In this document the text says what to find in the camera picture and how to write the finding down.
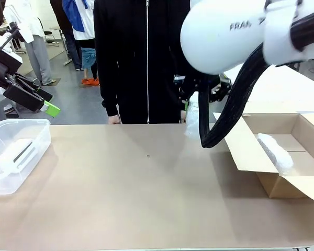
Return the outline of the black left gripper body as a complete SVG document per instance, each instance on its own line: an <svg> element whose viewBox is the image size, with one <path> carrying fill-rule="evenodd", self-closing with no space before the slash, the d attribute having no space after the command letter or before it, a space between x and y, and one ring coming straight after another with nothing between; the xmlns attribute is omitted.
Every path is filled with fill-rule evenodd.
<svg viewBox="0 0 314 251"><path fill-rule="evenodd" d="M9 77L16 74L22 63L22 58L14 52L0 51L0 87L7 88L11 84Z"/></svg>

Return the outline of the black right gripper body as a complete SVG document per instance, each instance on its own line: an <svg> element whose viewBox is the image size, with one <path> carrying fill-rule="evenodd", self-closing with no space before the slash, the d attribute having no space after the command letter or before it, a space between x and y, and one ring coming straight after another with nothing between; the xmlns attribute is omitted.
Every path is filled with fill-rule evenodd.
<svg viewBox="0 0 314 251"><path fill-rule="evenodd" d="M210 103L220 102L230 92L231 79L225 74L215 75L210 78Z"/></svg>

